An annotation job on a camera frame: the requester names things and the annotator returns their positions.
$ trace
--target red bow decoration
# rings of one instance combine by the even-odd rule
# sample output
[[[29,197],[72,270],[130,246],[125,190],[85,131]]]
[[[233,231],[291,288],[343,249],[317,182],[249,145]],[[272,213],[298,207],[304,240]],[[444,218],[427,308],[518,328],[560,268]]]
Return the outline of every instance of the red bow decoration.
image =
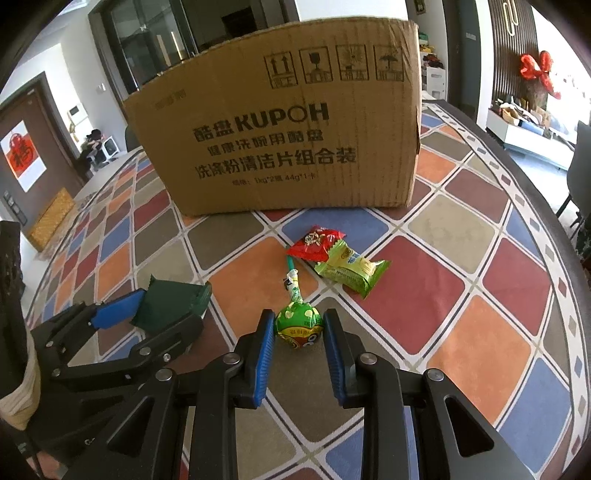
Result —
[[[531,55],[522,55],[521,70],[519,71],[521,76],[526,80],[535,80],[536,78],[539,78],[548,93],[560,100],[561,94],[554,90],[554,83],[549,75],[553,63],[550,53],[545,50],[540,53],[540,63],[541,65],[538,65],[538,62],[536,62]]]

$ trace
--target red snack bag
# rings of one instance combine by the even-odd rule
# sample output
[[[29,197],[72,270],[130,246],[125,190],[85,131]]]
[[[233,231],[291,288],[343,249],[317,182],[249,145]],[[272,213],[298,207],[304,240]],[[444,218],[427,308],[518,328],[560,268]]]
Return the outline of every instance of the red snack bag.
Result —
[[[329,259],[330,247],[344,237],[343,232],[314,225],[304,238],[287,250],[287,254],[311,262],[326,262]]]

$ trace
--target table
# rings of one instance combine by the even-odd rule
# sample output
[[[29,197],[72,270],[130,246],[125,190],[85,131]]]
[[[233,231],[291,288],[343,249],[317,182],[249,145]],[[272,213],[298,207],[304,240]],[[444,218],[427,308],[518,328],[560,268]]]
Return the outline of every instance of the table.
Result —
[[[138,153],[78,215],[28,324],[72,302],[146,288],[151,274],[209,280],[203,334],[171,364],[201,368],[252,331],[263,308],[285,305],[285,246],[314,224],[337,228],[352,248],[392,265],[363,300],[299,263],[307,301],[336,308],[367,350],[400,368],[441,368],[534,473],[558,478],[589,424],[582,270],[548,204],[502,148],[446,102],[423,108],[408,208],[186,218]],[[142,337],[120,324],[73,362],[121,358]],[[362,413],[337,406],[322,343],[294,351],[278,339],[267,399],[238,411],[236,428],[241,480],[359,478]]]

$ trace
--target snack package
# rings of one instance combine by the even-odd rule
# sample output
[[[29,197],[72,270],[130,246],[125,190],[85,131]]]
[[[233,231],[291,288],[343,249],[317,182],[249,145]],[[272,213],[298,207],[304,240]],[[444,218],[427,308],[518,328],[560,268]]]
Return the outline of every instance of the snack package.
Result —
[[[330,248],[337,240],[343,238],[343,232],[315,225],[304,238],[288,249],[287,254],[311,262],[326,262],[329,259]]]
[[[347,285],[365,298],[390,263],[389,260],[370,262],[341,239],[329,250],[328,260],[317,264],[314,270],[324,278]]]
[[[315,307],[301,298],[295,268],[288,272],[284,285],[290,293],[291,302],[275,318],[275,332],[293,348],[312,345],[322,334],[322,317]]]

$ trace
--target green snack bag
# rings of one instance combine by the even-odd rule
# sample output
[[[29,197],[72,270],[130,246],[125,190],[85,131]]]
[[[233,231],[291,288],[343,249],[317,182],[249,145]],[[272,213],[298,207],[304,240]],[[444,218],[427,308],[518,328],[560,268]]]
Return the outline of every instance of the green snack bag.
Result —
[[[314,270],[321,277],[347,285],[365,298],[390,263],[390,260],[370,262],[344,240],[338,240],[329,250],[329,259],[317,264]]]

